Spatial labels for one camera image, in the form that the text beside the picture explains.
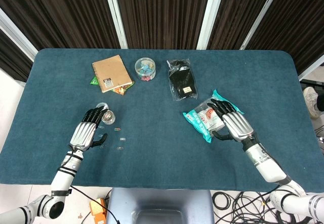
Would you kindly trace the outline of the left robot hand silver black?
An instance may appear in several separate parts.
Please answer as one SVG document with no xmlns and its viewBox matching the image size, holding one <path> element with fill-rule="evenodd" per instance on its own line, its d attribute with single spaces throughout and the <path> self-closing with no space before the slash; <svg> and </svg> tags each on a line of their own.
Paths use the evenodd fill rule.
<svg viewBox="0 0 324 224">
<path fill-rule="evenodd" d="M 106 141 L 108 136 L 106 133 L 97 141 L 94 141 L 93 138 L 103 115 L 107 111 L 107 108 L 101 106 L 90 109 L 85 113 L 82 121 L 75 128 L 69 143 L 69 147 L 73 152 L 78 150 L 86 151 L 88 148 L 101 146 Z"/>
</svg>

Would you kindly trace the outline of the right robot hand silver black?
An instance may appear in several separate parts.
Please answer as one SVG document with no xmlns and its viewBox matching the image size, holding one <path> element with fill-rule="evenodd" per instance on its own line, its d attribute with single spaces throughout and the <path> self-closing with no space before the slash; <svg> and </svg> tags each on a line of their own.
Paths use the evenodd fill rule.
<svg viewBox="0 0 324 224">
<path fill-rule="evenodd" d="M 212 131 L 214 137 L 221 141 L 235 140 L 243 142 L 254 134 L 254 130 L 245 117 L 237 111 L 228 101 L 211 99 L 207 105 L 212 108 L 223 124 L 228 128 L 229 134 L 220 135 L 217 131 Z"/>
</svg>

